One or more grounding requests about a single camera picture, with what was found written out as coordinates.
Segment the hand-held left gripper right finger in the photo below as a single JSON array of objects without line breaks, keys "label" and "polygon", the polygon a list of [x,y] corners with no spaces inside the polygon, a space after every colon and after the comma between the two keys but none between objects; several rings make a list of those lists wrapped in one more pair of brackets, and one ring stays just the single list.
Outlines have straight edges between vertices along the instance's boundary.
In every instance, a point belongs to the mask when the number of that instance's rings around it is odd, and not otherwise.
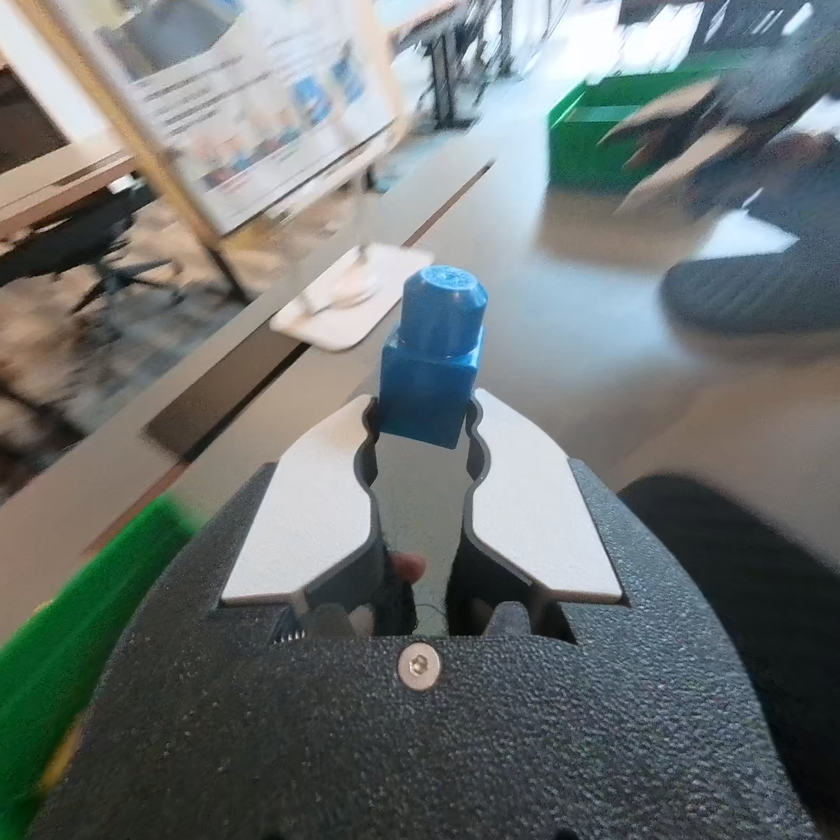
[{"label": "hand-held left gripper right finger", "polygon": [[622,585],[562,447],[484,388],[471,397],[465,430],[468,599],[519,602],[534,623],[554,603],[620,603]]}]

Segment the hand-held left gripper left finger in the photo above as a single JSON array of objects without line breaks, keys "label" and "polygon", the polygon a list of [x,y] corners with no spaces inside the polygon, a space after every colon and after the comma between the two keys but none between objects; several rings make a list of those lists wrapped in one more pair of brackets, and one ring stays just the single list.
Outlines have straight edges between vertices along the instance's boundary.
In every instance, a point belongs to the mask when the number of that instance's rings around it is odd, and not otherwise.
[{"label": "hand-held left gripper left finger", "polygon": [[222,590],[225,606],[281,604],[302,616],[372,602],[384,580],[377,422],[376,398],[362,394],[279,458]]}]

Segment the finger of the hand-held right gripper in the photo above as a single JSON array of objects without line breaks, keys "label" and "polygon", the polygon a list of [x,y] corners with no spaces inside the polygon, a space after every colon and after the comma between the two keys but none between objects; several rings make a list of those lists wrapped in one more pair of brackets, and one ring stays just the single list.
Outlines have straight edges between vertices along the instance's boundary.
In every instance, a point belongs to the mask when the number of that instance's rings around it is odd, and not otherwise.
[{"label": "finger of the hand-held right gripper", "polygon": [[611,147],[633,141],[646,144],[683,144],[716,128],[721,121],[718,106],[719,77],[695,81],[657,97],[610,128],[597,142]]},{"label": "finger of the hand-held right gripper", "polygon": [[746,133],[746,127],[715,128],[703,133],[687,150],[638,183],[614,213],[645,214],[675,206],[691,178],[705,166],[731,158],[742,147]]}]

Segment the green plastic bin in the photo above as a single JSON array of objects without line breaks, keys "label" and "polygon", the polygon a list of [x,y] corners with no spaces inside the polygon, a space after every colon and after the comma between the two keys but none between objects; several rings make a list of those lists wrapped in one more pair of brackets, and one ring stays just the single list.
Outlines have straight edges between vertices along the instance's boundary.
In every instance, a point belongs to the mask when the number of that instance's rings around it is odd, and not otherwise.
[{"label": "green plastic bin", "polygon": [[26,838],[50,761],[133,614],[197,530],[172,497],[154,499],[2,646],[2,838]]},{"label": "green plastic bin", "polygon": [[573,191],[627,193],[651,175],[651,166],[630,168],[636,142],[601,144],[616,124],[652,100],[734,67],[734,54],[685,60],[672,70],[582,80],[548,115],[549,183]]}]

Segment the blue mega block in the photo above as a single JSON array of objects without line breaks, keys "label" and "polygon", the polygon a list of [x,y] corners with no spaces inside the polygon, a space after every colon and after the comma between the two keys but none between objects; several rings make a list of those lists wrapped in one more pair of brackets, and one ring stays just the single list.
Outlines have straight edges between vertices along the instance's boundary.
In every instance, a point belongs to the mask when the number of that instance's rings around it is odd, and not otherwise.
[{"label": "blue mega block", "polygon": [[405,282],[381,352],[380,431],[455,449],[480,366],[486,289],[471,273],[431,265]]}]

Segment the black wrist rest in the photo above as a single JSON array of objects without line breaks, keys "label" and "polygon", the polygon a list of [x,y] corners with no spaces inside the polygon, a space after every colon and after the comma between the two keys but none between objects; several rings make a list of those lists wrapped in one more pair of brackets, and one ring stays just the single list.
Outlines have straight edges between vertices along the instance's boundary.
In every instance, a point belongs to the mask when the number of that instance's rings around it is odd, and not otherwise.
[{"label": "black wrist rest", "polygon": [[771,254],[687,261],[659,286],[668,318],[724,339],[801,337],[838,331],[838,248],[798,241]]}]

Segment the wooden top office desk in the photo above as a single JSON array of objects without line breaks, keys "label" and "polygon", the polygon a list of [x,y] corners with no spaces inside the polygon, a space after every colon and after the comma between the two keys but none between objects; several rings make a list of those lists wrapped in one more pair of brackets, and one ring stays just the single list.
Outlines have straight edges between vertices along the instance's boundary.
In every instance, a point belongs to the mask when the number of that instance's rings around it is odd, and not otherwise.
[{"label": "wooden top office desk", "polygon": [[476,123],[475,108],[460,107],[459,86],[470,75],[468,53],[479,79],[478,101],[491,78],[511,76],[514,9],[512,1],[377,3],[394,53],[421,49],[428,60],[429,82],[418,100],[431,96],[429,131],[467,131]]}]

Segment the black office chair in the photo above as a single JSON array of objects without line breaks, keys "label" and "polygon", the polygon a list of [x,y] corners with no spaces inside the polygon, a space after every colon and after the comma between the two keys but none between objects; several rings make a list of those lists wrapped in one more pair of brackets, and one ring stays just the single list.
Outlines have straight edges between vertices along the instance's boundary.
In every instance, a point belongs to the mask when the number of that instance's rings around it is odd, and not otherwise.
[{"label": "black office chair", "polygon": [[154,200],[155,194],[148,186],[134,186],[62,217],[53,227],[36,230],[2,255],[1,286],[23,278],[58,277],[78,267],[90,267],[97,281],[70,313],[78,314],[102,299],[102,320],[111,327],[115,326],[117,296],[132,286],[164,291],[174,304],[183,301],[185,293],[178,284],[144,277],[164,267],[172,268],[172,277],[178,277],[182,266],[176,260],[159,259],[131,266],[118,266],[109,260],[128,243],[127,235],[136,214]]}]

